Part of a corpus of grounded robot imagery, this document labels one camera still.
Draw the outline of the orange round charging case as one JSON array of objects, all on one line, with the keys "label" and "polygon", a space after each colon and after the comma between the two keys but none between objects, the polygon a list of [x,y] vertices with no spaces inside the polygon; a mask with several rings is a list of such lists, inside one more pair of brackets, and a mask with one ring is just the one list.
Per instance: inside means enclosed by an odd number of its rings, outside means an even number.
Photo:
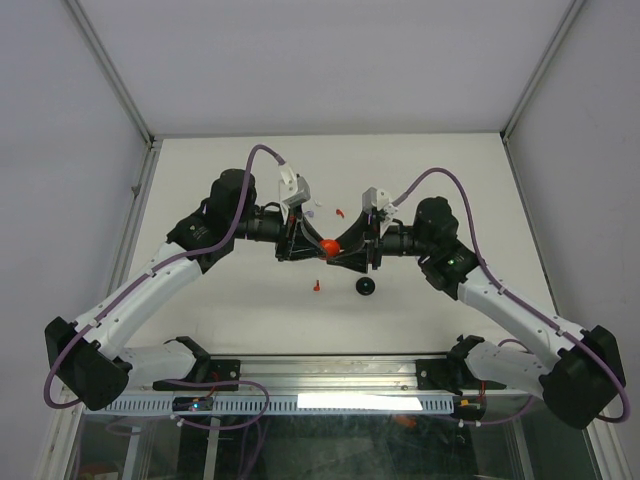
[{"label": "orange round charging case", "polygon": [[337,256],[341,251],[340,244],[333,239],[323,239],[320,241],[320,246],[326,254],[327,258]]}]

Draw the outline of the black round charging case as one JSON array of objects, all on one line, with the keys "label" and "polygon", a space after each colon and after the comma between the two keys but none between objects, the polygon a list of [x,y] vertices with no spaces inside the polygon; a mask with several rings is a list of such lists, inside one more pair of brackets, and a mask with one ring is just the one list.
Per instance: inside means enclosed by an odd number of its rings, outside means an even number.
[{"label": "black round charging case", "polygon": [[376,283],[371,277],[360,277],[355,283],[356,292],[362,296],[369,296],[375,292]]}]

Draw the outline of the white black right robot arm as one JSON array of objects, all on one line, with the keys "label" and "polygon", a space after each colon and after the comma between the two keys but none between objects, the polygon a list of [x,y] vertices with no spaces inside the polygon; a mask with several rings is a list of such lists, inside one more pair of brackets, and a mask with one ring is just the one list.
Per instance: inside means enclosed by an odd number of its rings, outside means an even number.
[{"label": "white black right robot arm", "polygon": [[524,346],[516,351],[477,336],[459,338],[447,354],[452,383],[469,387],[483,380],[527,392],[579,430],[600,418],[626,385],[615,336],[518,299],[458,239],[459,223],[445,198],[421,201],[410,227],[389,220],[392,210],[366,206],[338,239],[322,241],[328,263],[367,272],[385,256],[416,258],[434,289],[482,313]]}]

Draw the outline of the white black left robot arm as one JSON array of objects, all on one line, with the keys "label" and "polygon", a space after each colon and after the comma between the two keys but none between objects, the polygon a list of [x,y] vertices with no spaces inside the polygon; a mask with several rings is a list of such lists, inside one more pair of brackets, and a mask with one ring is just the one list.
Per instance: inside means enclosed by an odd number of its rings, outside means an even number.
[{"label": "white black left robot arm", "polygon": [[245,238],[276,243],[295,208],[311,197],[306,180],[280,169],[278,211],[256,209],[252,174],[228,169],[210,194],[180,220],[133,279],[72,322],[57,317],[45,329],[50,384],[60,379],[88,409],[100,410],[128,387],[157,385],[200,388],[213,378],[210,354],[188,336],[155,347],[130,348],[139,328],[179,290],[201,278]]}]

